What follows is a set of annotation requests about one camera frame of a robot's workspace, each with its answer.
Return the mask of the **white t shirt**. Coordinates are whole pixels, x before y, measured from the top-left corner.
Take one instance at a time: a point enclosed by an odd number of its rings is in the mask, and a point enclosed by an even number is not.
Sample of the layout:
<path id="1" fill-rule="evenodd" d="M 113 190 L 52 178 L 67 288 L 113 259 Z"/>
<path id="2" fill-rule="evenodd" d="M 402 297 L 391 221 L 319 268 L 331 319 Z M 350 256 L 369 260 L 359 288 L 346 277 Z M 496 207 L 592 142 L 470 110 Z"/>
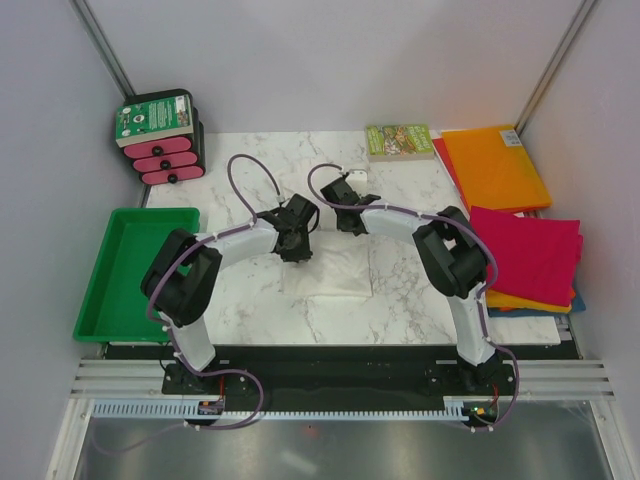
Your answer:
<path id="1" fill-rule="evenodd" d="M 337 231 L 311 234 L 312 257 L 283 265 L 282 290 L 296 296 L 371 297 L 369 242 Z"/>

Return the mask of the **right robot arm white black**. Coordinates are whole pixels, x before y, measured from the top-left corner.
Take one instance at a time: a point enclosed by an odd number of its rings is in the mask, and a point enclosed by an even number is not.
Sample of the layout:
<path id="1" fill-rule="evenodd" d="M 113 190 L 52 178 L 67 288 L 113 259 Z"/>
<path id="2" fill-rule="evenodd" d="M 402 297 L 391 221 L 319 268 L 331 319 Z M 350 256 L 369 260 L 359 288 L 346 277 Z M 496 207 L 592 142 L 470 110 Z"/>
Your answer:
<path id="1" fill-rule="evenodd" d="M 323 187 L 321 195 L 335 211 L 340 231 L 380 235 L 417 249 L 430 284 L 451 310 L 457 353 L 464 362 L 457 371 L 460 386 L 473 394 L 489 387 L 494 371 L 488 361 L 496 351 L 486 325 L 489 258 L 461 210 L 450 206 L 421 214 L 377 195 L 361 196 L 344 178 Z"/>

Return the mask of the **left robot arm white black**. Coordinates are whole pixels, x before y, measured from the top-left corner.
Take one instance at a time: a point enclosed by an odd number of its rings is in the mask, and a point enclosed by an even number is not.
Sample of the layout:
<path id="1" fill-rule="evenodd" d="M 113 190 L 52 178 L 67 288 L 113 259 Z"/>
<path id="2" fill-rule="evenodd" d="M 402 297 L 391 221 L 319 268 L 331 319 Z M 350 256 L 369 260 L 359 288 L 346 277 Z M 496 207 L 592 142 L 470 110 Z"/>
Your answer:
<path id="1" fill-rule="evenodd" d="M 149 318 L 168 332 L 177 358 L 187 367 L 185 382 L 196 392 L 211 392 L 220 378 L 211 363 L 216 351 L 204 321 L 219 273 L 259 255 L 275 254 L 285 263 L 310 260 L 309 236 L 318 223 L 317 205 L 295 194 L 219 233 L 170 232 L 140 289 L 148 299 Z"/>

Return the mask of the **light green book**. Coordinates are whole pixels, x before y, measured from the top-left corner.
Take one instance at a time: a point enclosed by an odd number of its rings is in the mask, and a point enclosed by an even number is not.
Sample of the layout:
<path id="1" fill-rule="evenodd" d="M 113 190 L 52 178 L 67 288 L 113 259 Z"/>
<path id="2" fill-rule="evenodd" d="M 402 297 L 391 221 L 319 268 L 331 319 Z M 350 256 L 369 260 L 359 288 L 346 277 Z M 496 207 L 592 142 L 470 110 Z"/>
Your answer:
<path id="1" fill-rule="evenodd" d="M 368 125 L 364 131 L 372 162 L 433 160 L 436 156 L 427 124 Z"/>

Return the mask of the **red folder under orange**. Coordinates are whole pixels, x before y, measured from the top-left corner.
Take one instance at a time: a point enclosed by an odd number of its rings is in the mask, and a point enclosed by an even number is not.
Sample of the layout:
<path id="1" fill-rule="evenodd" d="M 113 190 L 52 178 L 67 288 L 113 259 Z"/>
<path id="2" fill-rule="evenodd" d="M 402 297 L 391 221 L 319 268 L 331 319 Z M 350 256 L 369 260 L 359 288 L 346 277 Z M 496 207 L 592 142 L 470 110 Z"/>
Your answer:
<path id="1" fill-rule="evenodd" d="M 458 196 L 460 198 L 460 200 L 462 201 L 464 207 L 466 210 L 469 210 L 469 205 L 467 203 L 467 200 L 462 192 L 462 190 L 460 189 L 460 185 L 459 185 L 459 180 L 457 177 L 457 174 L 454 170 L 452 161 L 451 161 L 451 157 L 449 155 L 449 152 L 446 148 L 445 142 L 441 137 L 435 138 L 432 140 L 432 143 L 434 145 L 434 149 L 437 152 L 440 160 L 442 161 L 445 169 L 447 170 L 449 177 L 451 178 L 455 189 L 458 193 Z M 528 208 L 525 210 L 514 210 L 514 209 L 508 209 L 507 212 L 508 213 L 512 213 L 512 214 L 516 214 L 516 215 L 534 215 L 535 211 L 537 211 L 537 208 Z"/>

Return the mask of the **black pink drawer stand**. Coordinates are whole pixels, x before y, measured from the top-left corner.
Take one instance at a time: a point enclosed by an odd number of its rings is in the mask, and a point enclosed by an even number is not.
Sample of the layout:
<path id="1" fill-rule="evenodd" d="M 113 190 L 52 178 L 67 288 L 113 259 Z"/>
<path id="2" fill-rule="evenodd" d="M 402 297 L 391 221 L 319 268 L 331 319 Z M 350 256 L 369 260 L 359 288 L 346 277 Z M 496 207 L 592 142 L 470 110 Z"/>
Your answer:
<path id="1" fill-rule="evenodd" d="M 204 125 L 194 105 L 192 94 L 182 88 L 162 90 L 125 98 L 123 106 L 186 94 L 190 97 L 194 132 L 189 135 L 118 148 L 138 173 L 142 183 L 150 186 L 176 184 L 201 178 L 206 173 Z"/>

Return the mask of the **orange plastic folder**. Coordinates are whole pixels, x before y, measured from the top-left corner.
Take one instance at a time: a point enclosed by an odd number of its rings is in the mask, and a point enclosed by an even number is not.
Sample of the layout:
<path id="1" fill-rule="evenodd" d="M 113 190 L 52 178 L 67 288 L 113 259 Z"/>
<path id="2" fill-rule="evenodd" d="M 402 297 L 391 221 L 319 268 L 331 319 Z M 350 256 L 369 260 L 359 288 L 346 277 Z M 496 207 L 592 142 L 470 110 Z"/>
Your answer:
<path id="1" fill-rule="evenodd" d="M 513 126 L 444 131 L 441 138 L 467 208 L 519 213 L 552 205 Z"/>

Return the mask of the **green plastic tray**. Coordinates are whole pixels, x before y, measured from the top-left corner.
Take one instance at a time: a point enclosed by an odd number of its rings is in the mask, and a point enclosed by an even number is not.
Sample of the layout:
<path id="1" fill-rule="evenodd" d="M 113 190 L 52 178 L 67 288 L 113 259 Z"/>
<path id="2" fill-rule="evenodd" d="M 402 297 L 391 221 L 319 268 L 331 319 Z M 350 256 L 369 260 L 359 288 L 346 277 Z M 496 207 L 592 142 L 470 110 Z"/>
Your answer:
<path id="1" fill-rule="evenodd" d="M 169 233 L 199 230 L 200 212 L 119 208 L 111 213 L 74 328 L 85 343 L 163 343 L 168 335 L 146 316 L 140 283 Z"/>

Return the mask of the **magenta folded t shirt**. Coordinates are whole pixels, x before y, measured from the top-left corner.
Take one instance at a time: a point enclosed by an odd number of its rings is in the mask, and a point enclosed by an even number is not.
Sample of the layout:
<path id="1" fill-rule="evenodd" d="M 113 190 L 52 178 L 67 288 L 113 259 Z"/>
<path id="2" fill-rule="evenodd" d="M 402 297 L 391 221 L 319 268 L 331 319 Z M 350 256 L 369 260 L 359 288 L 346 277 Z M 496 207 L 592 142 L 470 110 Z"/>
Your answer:
<path id="1" fill-rule="evenodd" d="M 497 263 L 497 281 L 489 290 L 548 304 L 571 304 L 583 247 L 580 221 L 519 217 L 474 207 L 471 225 Z"/>

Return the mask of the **green book on stand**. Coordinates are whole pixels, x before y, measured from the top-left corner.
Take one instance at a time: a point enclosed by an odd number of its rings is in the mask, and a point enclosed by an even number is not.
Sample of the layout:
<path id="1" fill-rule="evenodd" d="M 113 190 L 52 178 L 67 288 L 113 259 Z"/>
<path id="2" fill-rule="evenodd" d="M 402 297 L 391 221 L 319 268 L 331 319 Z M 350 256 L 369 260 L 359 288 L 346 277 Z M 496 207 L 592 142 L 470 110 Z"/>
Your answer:
<path id="1" fill-rule="evenodd" d="M 186 94 L 127 105 L 115 115 L 120 148 L 193 132 L 193 109 Z"/>

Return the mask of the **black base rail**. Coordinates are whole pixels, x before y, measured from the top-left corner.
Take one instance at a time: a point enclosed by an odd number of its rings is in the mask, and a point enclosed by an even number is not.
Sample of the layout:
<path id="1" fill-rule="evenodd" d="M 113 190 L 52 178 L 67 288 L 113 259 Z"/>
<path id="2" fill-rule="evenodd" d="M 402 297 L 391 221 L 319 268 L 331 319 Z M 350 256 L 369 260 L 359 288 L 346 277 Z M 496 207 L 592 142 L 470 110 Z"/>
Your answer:
<path id="1" fill-rule="evenodd" d="M 169 346 L 110 346 L 109 360 L 153 360 L 166 395 L 220 395 L 238 409 L 329 408 L 349 411 L 436 408 L 447 396 L 506 399 L 515 384 L 506 354 L 474 375 L 452 346 L 224 346 L 209 372 L 191 374 Z"/>

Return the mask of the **left aluminium frame post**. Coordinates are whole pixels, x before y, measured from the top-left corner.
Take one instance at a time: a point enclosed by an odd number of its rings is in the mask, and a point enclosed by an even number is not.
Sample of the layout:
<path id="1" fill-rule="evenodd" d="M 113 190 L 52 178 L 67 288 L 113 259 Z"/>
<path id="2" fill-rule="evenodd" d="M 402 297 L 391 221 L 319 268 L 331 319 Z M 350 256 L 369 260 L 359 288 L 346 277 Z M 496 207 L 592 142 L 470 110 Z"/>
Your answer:
<path id="1" fill-rule="evenodd" d="M 124 98 L 133 96 L 135 89 L 89 2 L 70 0 L 70 5 L 121 95 Z"/>

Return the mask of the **aluminium frame post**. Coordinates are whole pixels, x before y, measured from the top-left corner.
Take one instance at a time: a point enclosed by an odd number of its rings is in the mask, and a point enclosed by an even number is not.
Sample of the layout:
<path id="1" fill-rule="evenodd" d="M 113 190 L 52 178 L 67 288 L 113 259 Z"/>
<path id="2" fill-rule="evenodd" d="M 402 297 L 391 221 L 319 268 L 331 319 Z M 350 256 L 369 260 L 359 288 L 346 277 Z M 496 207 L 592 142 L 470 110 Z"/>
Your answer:
<path id="1" fill-rule="evenodd" d="M 124 98 L 133 96 L 135 89 L 89 2 L 70 0 L 70 5 L 121 95 Z"/>
<path id="2" fill-rule="evenodd" d="M 517 118 L 515 131 L 519 136 L 524 134 L 599 4 L 599 0 L 582 0 L 579 2 L 578 8 L 564 30 L 564 33 Z"/>

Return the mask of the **right aluminium frame post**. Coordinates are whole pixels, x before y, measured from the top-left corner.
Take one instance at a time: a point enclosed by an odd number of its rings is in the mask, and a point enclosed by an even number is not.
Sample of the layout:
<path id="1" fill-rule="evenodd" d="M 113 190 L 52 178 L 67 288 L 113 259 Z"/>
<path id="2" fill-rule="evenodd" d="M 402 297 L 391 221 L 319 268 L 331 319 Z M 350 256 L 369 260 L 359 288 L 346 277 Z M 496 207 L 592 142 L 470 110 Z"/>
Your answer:
<path id="1" fill-rule="evenodd" d="M 519 136 L 524 134 L 599 4 L 599 0 L 582 0 L 579 2 L 578 8 L 564 30 L 564 33 L 517 118 L 515 131 Z"/>

